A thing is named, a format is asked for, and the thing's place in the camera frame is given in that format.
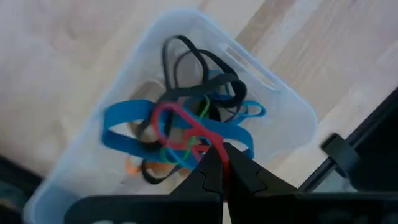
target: wooden table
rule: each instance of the wooden table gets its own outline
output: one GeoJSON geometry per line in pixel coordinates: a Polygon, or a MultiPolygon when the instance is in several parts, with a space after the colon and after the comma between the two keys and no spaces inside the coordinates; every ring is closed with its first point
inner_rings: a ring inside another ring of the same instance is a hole
{"type": "Polygon", "coordinates": [[[159,12],[195,7],[314,108],[316,141],[271,162],[298,187],[398,85],[396,0],[2,0],[0,154],[46,175],[159,12]]]}

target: wooden surface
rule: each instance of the wooden surface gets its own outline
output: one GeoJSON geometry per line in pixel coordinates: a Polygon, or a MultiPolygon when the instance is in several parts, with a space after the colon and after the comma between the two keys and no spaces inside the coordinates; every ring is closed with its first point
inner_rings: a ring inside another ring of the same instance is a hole
{"type": "Polygon", "coordinates": [[[314,108],[312,146],[272,171],[299,186],[398,85],[396,0],[2,0],[0,153],[45,175],[159,12],[195,7],[314,108]]]}

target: green rubber band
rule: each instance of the green rubber band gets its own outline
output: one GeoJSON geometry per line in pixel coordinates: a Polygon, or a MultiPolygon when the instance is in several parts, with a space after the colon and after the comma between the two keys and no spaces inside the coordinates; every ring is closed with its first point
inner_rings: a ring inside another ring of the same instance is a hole
{"type": "MultiPolygon", "coordinates": [[[[199,115],[199,119],[200,119],[200,120],[207,114],[207,112],[209,111],[209,107],[210,107],[210,100],[209,100],[209,98],[208,98],[206,95],[204,95],[204,97],[205,97],[205,100],[206,100],[206,106],[205,106],[205,108],[203,109],[203,111],[202,111],[202,112],[200,113],[200,115],[199,115]]],[[[182,157],[182,160],[183,160],[183,161],[184,161],[185,159],[187,159],[187,157],[188,157],[189,154],[191,153],[191,148],[192,148],[192,146],[193,146],[193,143],[195,143],[195,140],[196,140],[196,137],[194,137],[194,136],[190,137],[189,142],[188,142],[188,145],[187,145],[187,150],[185,151],[185,154],[184,154],[184,156],[182,157]]],[[[160,156],[162,157],[163,161],[165,161],[165,162],[168,163],[168,164],[172,164],[172,165],[177,165],[177,164],[178,164],[178,161],[177,161],[177,162],[170,162],[170,161],[167,159],[167,156],[166,156],[166,147],[162,147],[162,149],[160,150],[160,156]]]]}

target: wood grain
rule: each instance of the wood grain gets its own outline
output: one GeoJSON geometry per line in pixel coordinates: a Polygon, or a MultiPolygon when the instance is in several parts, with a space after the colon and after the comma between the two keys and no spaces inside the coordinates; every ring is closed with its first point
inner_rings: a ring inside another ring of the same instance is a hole
{"type": "Polygon", "coordinates": [[[269,167],[299,186],[398,85],[395,0],[2,0],[0,153],[46,175],[161,12],[195,7],[305,98],[315,142],[269,167]]]}

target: plastic container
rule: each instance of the plastic container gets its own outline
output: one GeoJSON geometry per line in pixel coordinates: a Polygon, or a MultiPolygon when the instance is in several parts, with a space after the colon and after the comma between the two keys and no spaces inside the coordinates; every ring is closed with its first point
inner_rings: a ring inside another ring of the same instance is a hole
{"type": "MultiPolygon", "coordinates": [[[[124,170],[126,154],[109,149],[100,141],[105,108],[128,100],[150,82],[163,85],[160,50],[164,40],[176,34],[187,36],[197,47],[213,52],[232,66],[247,85],[248,98],[266,107],[264,118],[247,119],[241,124],[253,136],[256,162],[265,165],[277,152],[293,151],[313,139],[317,126],[315,113],[296,92],[200,12],[172,11],[162,16],[143,36],[80,136],[63,153],[49,178],[30,199],[24,210],[26,222],[63,223],[69,206],[89,195],[167,194],[179,184],[178,177],[171,177],[160,185],[149,185],[141,176],[129,177],[124,170]]],[[[181,46],[171,47],[172,54],[184,52],[181,46]]],[[[180,72],[181,85],[200,80],[200,68],[192,72],[192,66],[196,66],[192,58],[182,64],[182,70],[189,69],[189,78],[187,73],[180,72]]],[[[127,125],[119,128],[129,133],[127,125]]]]}

